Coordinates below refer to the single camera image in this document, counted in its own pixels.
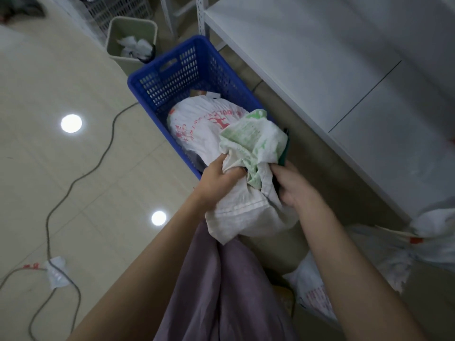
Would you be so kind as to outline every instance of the hand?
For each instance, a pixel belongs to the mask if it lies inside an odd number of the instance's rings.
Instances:
[[[234,167],[224,174],[222,166],[225,158],[226,154],[221,154],[204,170],[201,181],[193,192],[208,211],[215,209],[219,200],[225,197],[238,180],[246,175],[243,167]]]
[[[286,160],[284,166],[270,164],[270,169],[281,185],[279,191],[280,200],[288,206],[297,208],[306,192],[315,191],[311,184],[288,160]]]

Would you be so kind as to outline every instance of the blue plastic basket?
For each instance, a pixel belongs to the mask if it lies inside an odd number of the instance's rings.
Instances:
[[[171,108],[190,89],[217,92],[248,112],[263,108],[229,64],[203,36],[194,36],[156,58],[128,78],[128,86],[150,118],[197,178],[199,172],[169,133]]]

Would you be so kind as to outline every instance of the white crate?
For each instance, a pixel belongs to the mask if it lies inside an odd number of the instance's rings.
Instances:
[[[152,19],[148,0],[52,0],[89,37],[105,46],[109,23],[116,16]]]

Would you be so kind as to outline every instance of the perforated metal post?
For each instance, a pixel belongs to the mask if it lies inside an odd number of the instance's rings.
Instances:
[[[163,8],[164,19],[166,20],[166,24],[168,25],[169,30],[171,31],[171,35],[174,39],[177,38],[177,18],[174,15],[174,8],[172,6],[171,0],[160,0],[161,7]]]
[[[210,28],[204,20],[204,11],[208,8],[208,0],[196,0],[197,7],[197,25],[199,26],[199,34],[210,39]]]

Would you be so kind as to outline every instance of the person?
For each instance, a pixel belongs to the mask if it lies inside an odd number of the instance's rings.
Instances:
[[[224,158],[220,155],[205,169],[173,218],[68,340],[298,339],[249,249],[237,239],[216,244],[201,224],[205,212],[246,174],[243,168],[223,174]],[[346,338],[425,340],[399,295],[358,250],[316,189],[289,162],[271,164],[271,169],[281,185],[280,199],[299,215]]]

